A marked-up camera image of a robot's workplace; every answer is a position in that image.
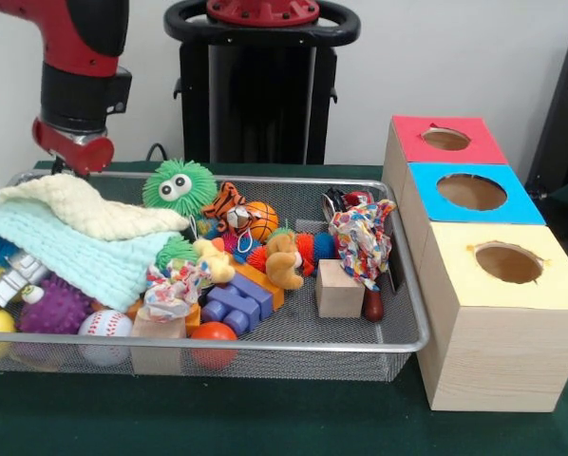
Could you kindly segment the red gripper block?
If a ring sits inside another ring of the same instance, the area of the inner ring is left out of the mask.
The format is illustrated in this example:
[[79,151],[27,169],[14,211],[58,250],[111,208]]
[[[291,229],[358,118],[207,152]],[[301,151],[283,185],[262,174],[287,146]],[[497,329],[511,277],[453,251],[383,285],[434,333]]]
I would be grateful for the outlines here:
[[88,176],[111,164],[114,145],[104,133],[77,135],[55,129],[36,118],[32,125],[35,142],[55,160],[50,174]]

